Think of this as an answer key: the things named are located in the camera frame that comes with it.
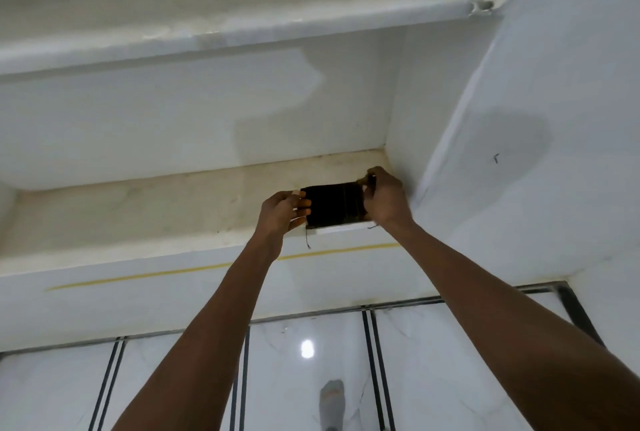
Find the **person's right hand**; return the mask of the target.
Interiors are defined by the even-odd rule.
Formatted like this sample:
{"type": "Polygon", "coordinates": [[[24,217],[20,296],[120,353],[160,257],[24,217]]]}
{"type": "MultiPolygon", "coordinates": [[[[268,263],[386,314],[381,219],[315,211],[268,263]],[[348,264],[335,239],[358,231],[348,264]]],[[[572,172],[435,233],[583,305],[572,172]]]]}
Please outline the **person's right hand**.
{"type": "Polygon", "coordinates": [[[417,225],[413,219],[402,182],[382,167],[373,167],[369,170],[378,171],[372,205],[379,218],[371,220],[393,236],[414,230],[417,225]]]}

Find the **person's left hand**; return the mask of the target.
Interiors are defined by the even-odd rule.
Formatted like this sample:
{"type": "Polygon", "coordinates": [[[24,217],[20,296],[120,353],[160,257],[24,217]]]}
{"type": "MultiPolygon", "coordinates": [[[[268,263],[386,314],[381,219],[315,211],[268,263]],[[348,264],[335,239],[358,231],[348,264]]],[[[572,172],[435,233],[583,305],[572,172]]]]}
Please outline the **person's left hand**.
{"type": "Polygon", "coordinates": [[[262,203],[257,226],[252,235],[252,241],[267,248],[273,257],[279,256],[284,237],[290,233],[285,232],[284,229],[283,201],[285,193],[277,192],[262,203]]]}

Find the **black cloth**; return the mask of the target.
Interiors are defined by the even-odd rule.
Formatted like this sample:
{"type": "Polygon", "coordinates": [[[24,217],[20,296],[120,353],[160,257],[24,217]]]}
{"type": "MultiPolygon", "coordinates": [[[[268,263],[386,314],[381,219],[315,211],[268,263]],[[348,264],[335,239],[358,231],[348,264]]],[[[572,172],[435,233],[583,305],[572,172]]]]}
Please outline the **black cloth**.
{"type": "Polygon", "coordinates": [[[357,181],[308,186],[301,189],[305,199],[310,201],[310,214],[305,226],[307,248],[309,231],[342,227],[371,221],[364,207],[366,188],[375,189],[376,178],[367,175],[357,181]]]}

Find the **person's left forearm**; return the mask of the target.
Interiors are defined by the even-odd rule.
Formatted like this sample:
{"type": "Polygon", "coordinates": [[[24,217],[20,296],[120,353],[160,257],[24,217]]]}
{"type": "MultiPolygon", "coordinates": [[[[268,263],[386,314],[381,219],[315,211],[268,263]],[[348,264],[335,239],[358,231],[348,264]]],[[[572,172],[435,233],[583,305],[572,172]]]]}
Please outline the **person's left forearm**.
{"type": "Polygon", "coordinates": [[[252,235],[112,431],[220,431],[246,331],[283,238],[252,235]]]}

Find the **person's right forearm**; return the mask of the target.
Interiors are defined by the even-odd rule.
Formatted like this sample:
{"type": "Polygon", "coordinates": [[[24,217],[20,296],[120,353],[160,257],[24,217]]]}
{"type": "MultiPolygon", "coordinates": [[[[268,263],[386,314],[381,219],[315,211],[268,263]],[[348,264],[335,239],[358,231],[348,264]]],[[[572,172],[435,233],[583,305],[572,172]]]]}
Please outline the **person's right forearm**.
{"type": "Polygon", "coordinates": [[[640,378],[604,346],[413,219],[380,225],[433,283],[534,431],[640,431],[640,378]]]}

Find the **white stone shelf yellow line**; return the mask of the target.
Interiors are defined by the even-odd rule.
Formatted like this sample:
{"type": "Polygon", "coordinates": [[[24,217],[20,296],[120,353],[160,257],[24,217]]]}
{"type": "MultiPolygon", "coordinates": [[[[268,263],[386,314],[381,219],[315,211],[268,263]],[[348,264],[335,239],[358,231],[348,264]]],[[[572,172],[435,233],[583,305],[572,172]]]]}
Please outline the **white stone shelf yellow line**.
{"type": "Polygon", "coordinates": [[[383,149],[20,192],[0,229],[0,279],[236,247],[276,192],[353,182],[383,149]]]}

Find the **person's grey sock foot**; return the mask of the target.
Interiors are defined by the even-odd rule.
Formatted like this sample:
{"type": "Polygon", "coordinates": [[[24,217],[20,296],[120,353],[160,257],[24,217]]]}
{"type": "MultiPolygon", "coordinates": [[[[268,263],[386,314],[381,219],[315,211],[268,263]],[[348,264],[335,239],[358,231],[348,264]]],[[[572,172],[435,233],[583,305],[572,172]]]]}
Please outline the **person's grey sock foot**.
{"type": "Polygon", "coordinates": [[[329,380],[319,392],[321,431],[343,431],[346,397],[341,379],[329,380]]]}

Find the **white stone shelf chipped corner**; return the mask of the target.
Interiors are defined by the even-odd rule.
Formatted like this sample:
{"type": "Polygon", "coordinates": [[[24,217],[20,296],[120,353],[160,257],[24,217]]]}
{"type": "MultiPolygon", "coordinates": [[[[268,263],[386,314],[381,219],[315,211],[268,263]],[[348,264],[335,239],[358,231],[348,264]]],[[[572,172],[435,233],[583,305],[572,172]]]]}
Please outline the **white stone shelf chipped corner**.
{"type": "Polygon", "coordinates": [[[505,0],[0,0],[0,76],[491,14],[505,0]]]}

